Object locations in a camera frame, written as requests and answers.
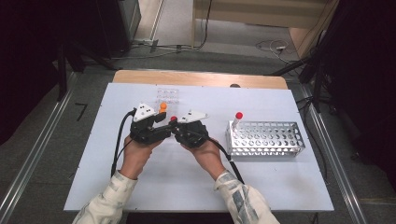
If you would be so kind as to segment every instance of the wooden board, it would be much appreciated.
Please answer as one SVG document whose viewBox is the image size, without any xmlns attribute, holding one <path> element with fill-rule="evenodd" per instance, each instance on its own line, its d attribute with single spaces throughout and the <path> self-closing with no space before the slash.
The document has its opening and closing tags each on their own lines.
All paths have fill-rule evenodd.
<svg viewBox="0 0 396 224">
<path fill-rule="evenodd" d="M 211 87 L 230 87 L 232 84 L 238 84 L 241 88 L 288 89 L 283 77 L 156 70 L 120 70 L 114 76 L 113 82 Z"/>
</svg>

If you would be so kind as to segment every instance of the small red object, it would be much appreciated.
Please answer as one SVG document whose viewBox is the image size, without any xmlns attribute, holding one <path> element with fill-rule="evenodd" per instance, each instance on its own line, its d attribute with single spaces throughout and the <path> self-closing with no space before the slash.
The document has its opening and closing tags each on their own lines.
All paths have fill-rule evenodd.
<svg viewBox="0 0 396 224">
<path fill-rule="evenodd" d="M 241 112 L 236 113 L 235 118 L 236 119 L 241 119 L 242 117 L 244 117 L 244 115 Z"/>
</svg>

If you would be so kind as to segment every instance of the white sleeve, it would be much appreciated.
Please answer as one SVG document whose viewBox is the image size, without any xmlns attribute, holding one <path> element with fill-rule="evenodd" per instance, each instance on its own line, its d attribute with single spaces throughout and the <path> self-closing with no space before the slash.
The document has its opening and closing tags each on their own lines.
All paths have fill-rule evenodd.
<svg viewBox="0 0 396 224">
<path fill-rule="evenodd" d="M 79 211 L 73 224 L 119 223 L 136 183 L 116 171 L 105 191 Z"/>
<path fill-rule="evenodd" d="M 242 184 L 229 171 L 219 176 L 215 189 L 220 191 L 234 223 L 279 224 L 262 195 L 253 187 Z"/>
</svg>

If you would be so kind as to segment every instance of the orange object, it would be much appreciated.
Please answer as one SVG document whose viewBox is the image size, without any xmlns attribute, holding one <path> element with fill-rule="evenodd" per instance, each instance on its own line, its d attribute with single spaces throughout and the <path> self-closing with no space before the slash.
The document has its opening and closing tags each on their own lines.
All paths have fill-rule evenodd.
<svg viewBox="0 0 396 224">
<path fill-rule="evenodd" d="M 166 107 L 168 107 L 168 105 L 166 104 L 166 102 L 162 102 L 162 103 L 160 104 L 160 113 L 166 112 Z"/>
</svg>

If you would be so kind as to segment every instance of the black cable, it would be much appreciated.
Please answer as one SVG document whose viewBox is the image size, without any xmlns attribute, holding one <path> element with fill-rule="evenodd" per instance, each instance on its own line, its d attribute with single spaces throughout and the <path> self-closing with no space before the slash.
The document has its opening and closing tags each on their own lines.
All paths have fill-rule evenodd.
<svg viewBox="0 0 396 224">
<path fill-rule="evenodd" d="M 307 122 L 306 122 L 306 115 L 307 115 L 307 113 L 308 113 L 309 106 L 311 106 L 311 104 L 312 104 L 312 99 L 308 100 L 308 101 L 306 102 L 305 106 L 303 106 L 303 109 L 304 109 L 304 112 L 303 112 L 303 125 L 305 126 L 306 130 L 308 131 L 308 133 L 311 135 L 312 140 L 314 140 L 315 145 L 316 145 L 317 148 L 318 148 L 318 152 L 319 152 L 320 158 L 322 159 L 322 162 L 323 162 L 323 173 L 322 173 L 323 179 L 324 179 L 324 181 L 326 182 L 326 184 L 329 184 L 329 182 L 327 181 L 328 169 L 327 169 L 327 162 L 326 162 L 326 159 L 324 158 L 323 151 L 321 150 L 321 148 L 320 148 L 320 146 L 319 146 L 319 144 L 318 144 L 317 139 L 314 137 L 314 135 L 312 134 L 311 130 L 308 128 L 308 124 L 307 124 Z"/>
<path fill-rule="evenodd" d="M 217 141 L 213 140 L 212 138 L 207 138 L 206 140 L 209 140 L 210 142 L 212 142 L 213 144 L 215 144 L 216 147 L 218 147 L 220 149 L 220 151 L 222 151 L 222 153 L 224 154 L 224 156 L 227 158 L 227 161 L 230 163 L 231 167 L 233 168 L 233 172 L 236 175 L 236 178 L 238 178 L 239 181 L 242 182 L 242 184 L 245 184 L 244 180 L 242 179 L 241 174 L 239 173 L 238 168 L 236 167 L 235 163 L 233 162 L 233 159 L 231 158 L 231 156 L 225 151 L 224 147 L 218 143 Z"/>
<path fill-rule="evenodd" d="M 319 213 L 314 214 L 314 218 L 312 219 L 312 224 L 319 224 Z"/>
<path fill-rule="evenodd" d="M 193 131 L 190 131 L 190 130 L 184 130 L 184 131 L 186 131 L 186 132 L 188 132 L 188 133 L 192 133 L 192 134 L 197 135 L 197 136 L 200 136 L 200 137 L 202 137 L 202 138 L 204 138 L 204 139 L 206 139 L 206 140 L 212 142 L 213 144 L 215 144 L 215 146 L 216 146 L 218 149 L 220 149 L 220 151 L 221 151 L 221 152 L 224 154 L 224 156 L 227 158 L 227 161 L 230 163 L 231 167 L 233 168 L 233 172 L 235 173 L 236 178 L 238 178 L 238 180 L 241 181 L 242 184 L 245 184 L 244 180 L 242 179 L 241 174 L 239 173 L 238 168 L 236 167 L 235 163 L 233 162 L 233 159 L 232 159 L 231 156 L 225 151 L 224 147 L 223 147 L 219 142 L 217 142 L 216 140 L 213 140 L 213 139 L 212 139 L 211 137 L 209 137 L 209 136 L 205 136 L 205 135 L 200 134 L 200 133 L 196 133 L 196 132 L 193 132 Z"/>
<path fill-rule="evenodd" d="M 324 7 L 323 7 L 323 9 L 322 9 L 322 11 L 321 11 L 321 13 L 320 13 L 320 16 L 318 17 L 317 23 L 315 23 L 315 25 L 308 31 L 308 33 L 306 33 L 306 35 L 304 36 L 303 41 L 301 42 L 301 45 L 297 48 L 297 50 L 300 49 L 300 47 L 303 45 L 303 43 L 305 42 L 305 40 L 306 40 L 306 38 L 308 37 L 308 35 L 309 35 L 309 34 L 314 30 L 314 28 L 318 25 L 318 23 L 319 23 L 319 21 L 320 21 L 320 18 L 321 18 L 321 16 L 323 15 L 323 13 L 324 13 L 324 11 L 325 11 L 325 9 L 326 9 L 326 6 L 327 6 L 327 4 L 328 4 L 329 2 L 330 2 L 330 0 L 327 0 L 326 4 L 324 5 Z M 326 16 L 325 21 L 326 21 L 326 20 L 329 18 L 329 16 L 332 14 L 332 10 L 334 9 L 335 6 L 337 6 L 337 4 L 334 4 L 334 6 L 332 6 L 332 9 L 330 10 L 329 14 Z"/>
<path fill-rule="evenodd" d="M 180 49 L 187 49 L 187 50 L 198 50 L 198 49 L 201 49 L 204 46 L 204 44 L 206 43 L 206 40 L 207 40 L 207 25 L 209 24 L 209 15 L 210 15 L 210 11 L 211 11 L 211 8 L 212 8 L 212 2 L 213 2 L 213 0 L 210 0 L 209 8 L 207 9 L 207 14 L 206 14 L 205 38 L 204 38 L 204 41 L 201 43 L 201 45 L 199 47 L 191 48 L 190 45 L 156 45 L 156 46 L 151 46 L 151 45 L 144 44 L 144 43 L 138 43 L 137 45 L 143 45 L 143 46 L 147 46 L 147 47 L 151 47 L 151 48 L 163 48 L 163 49 L 178 49 L 177 47 L 180 47 Z"/>
<path fill-rule="evenodd" d="M 128 113 L 124 116 L 124 118 L 122 119 L 122 122 L 121 122 L 121 125 L 120 125 L 120 129 L 119 129 L 119 135 L 118 135 L 118 137 L 117 137 L 116 150 L 114 151 L 113 164 L 111 165 L 111 176 L 113 176 L 113 175 L 116 173 L 117 161 L 118 161 L 118 159 L 119 159 L 119 156 L 118 156 L 118 155 L 119 155 L 119 147 L 120 147 L 121 133 L 122 133 L 123 126 L 124 126 L 124 124 L 125 124 L 125 120 L 127 120 L 129 116 L 132 116 L 133 113 L 134 113 L 133 111 L 128 112 Z"/>
<path fill-rule="evenodd" d="M 301 99 L 301 100 L 296 101 L 296 104 L 299 104 L 300 102 L 302 102 L 302 101 L 304 101 L 304 100 L 310 100 L 310 99 L 312 99 L 312 98 L 313 98 L 313 96 L 305 97 L 305 98 L 303 98 L 303 99 Z"/>
<path fill-rule="evenodd" d="M 120 153 L 119 153 L 119 155 L 117 156 L 117 161 L 119 160 L 119 158 L 120 158 L 120 155 L 121 155 L 121 153 L 123 152 L 123 150 L 130 144 L 130 143 L 132 143 L 132 141 L 134 141 L 134 138 L 133 139 L 131 139 L 127 144 L 125 144 L 125 146 L 122 148 L 122 150 L 120 151 Z"/>
</svg>

